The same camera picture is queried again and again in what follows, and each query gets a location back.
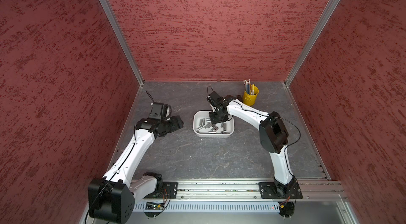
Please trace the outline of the white plastic storage box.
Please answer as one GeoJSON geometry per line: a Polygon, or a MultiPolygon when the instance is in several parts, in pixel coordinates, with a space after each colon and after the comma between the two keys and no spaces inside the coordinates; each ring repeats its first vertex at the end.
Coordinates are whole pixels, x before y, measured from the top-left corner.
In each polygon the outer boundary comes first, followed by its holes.
{"type": "Polygon", "coordinates": [[[193,131],[200,138],[229,138],[235,131],[234,119],[213,124],[209,111],[198,111],[193,117],[193,131]]]}

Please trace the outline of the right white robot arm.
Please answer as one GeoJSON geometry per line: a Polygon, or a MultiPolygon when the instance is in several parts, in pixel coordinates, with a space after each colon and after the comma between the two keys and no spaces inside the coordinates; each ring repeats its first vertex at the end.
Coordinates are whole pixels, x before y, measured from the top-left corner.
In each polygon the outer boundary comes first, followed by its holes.
{"type": "Polygon", "coordinates": [[[207,97],[212,107],[209,113],[214,124],[225,122],[229,116],[237,117],[259,131],[261,146],[270,154],[274,170],[274,190],[282,199],[297,195],[299,185],[294,176],[287,154],[289,133],[283,119],[276,112],[266,113],[240,102],[233,96],[218,97],[214,93],[207,97]]]}

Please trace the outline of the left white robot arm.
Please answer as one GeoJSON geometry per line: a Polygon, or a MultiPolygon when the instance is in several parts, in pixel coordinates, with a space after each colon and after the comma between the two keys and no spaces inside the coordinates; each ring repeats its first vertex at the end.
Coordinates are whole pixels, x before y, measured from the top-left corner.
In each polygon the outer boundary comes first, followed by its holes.
{"type": "Polygon", "coordinates": [[[108,223],[124,224],[129,220],[135,204],[145,197],[167,200],[169,194],[160,174],[147,172],[134,184],[131,181],[155,139],[165,137],[183,126],[180,116],[141,119],[134,126],[133,137],[115,164],[101,179],[93,179],[89,184],[87,216],[108,223]]]}

